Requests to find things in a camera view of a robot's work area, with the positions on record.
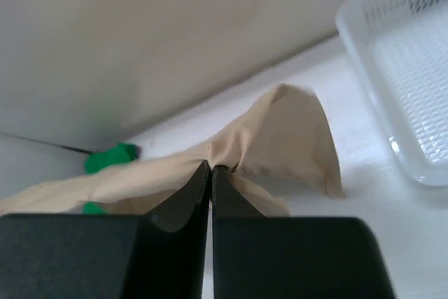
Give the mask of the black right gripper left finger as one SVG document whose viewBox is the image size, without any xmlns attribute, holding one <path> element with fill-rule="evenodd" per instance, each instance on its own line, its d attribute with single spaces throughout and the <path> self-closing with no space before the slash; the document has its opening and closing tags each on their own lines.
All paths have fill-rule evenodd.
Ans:
<svg viewBox="0 0 448 299">
<path fill-rule="evenodd" d="M 210 168 L 142 215 L 1 217 L 2 298 L 199 298 Z"/>
</svg>

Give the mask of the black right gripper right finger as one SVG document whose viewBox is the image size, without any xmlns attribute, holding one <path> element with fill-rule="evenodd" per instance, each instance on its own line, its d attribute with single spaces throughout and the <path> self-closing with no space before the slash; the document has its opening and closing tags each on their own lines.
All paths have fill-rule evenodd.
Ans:
<svg viewBox="0 0 448 299">
<path fill-rule="evenodd" d="M 216 298 L 394 298 L 376 238 L 354 217 L 268 217 L 213 170 Z"/>
</svg>

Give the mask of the beige t shirt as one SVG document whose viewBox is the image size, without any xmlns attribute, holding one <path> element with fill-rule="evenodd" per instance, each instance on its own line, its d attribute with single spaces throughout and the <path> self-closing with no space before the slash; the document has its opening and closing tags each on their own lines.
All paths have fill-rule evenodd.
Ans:
<svg viewBox="0 0 448 299">
<path fill-rule="evenodd" d="M 48 181 L 1 201 L 1 213 L 64 213 L 87 202 L 111 214 L 145 214 L 181 189 L 202 162 L 224 167 L 232 185 L 266 216 L 286 216 L 286 203 L 252 176 L 291 179 L 342 197 L 340 164 L 318 97 L 281 84 L 211 138 L 162 158 Z"/>
</svg>

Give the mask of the green t shirt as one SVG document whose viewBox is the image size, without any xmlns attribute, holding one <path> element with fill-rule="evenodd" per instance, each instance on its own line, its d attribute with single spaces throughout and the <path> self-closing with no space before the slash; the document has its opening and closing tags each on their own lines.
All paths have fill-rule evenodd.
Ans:
<svg viewBox="0 0 448 299">
<path fill-rule="evenodd" d="M 84 163 L 87 175 L 96 174 L 114 165 L 124 165 L 139 159 L 140 148 L 136 144 L 119 143 L 106 151 L 90 154 Z M 82 207 L 81 214 L 111 214 L 114 206 L 97 202 L 87 202 Z"/>
</svg>

